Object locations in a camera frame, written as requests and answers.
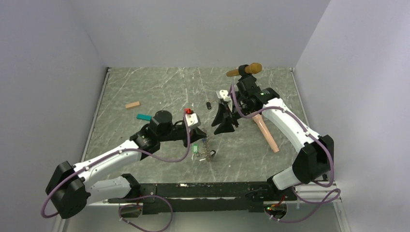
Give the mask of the green tag key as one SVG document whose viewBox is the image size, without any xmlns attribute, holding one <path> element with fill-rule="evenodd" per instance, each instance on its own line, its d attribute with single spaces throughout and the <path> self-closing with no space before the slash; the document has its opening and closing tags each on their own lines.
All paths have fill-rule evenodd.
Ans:
<svg viewBox="0 0 410 232">
<path fill-rule="evenodd" d="M 199 152 L 199 146 L 197 144 L 192 145 L 192 155 L 191 155 L 191 160 L 194 160 L 195 157 L 199 157 L 201 154 Z"/>
</svg>

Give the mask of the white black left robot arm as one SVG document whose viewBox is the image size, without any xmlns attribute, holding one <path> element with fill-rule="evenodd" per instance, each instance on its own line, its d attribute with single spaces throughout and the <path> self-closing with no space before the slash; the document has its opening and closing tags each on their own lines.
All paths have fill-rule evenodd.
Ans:
<svg viewBox="0 0 410 232">
<path fill-rule="evenodd" d="M 167 163 L 183 161 L 189 154 L 190 144 L 206 137 L 199 127 L 199 116 L 185 109 L 182 120 L 173 123 L 170 112 L 158 111 L 138 132 L 114 149 L 95 158 L 71 165 L 60 163 L 46 187 L 46 200 L 41 216 L 52 218 L 59 215 L 68 219 L 81 212 L 87 205 L 111 198 L 127 203 L 138 199 L 140 184 L 131 174 L 104 180 L 112 172 L 147 157 Z M 182 141 L 187 149 L 183 157 L 167 159 L 155 155 L 162 142 Z"/>
</svg>

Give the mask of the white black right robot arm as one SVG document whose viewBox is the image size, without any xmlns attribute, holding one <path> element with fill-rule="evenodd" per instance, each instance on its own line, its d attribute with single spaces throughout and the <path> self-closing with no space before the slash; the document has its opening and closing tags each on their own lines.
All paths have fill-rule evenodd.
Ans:
<svg viewBox="0 0 410 232">
<path fill-rule="evenodd" d="M 263 115 L 291 142 L 298 153 L 292 165 L 268 178 L 267 196 L 278 201 L 290 187 L 315 182 L 329 173 L 329 187 L 334 181 L 334 140 L 321 136 L 303 123 L 272 88 L 261 89 L 252 75 L 241 77 L 229 90 L 216 92 L 218 112 L 212 123 L 214 134 L 234 132 L 240 118 Z"/>
</svg>

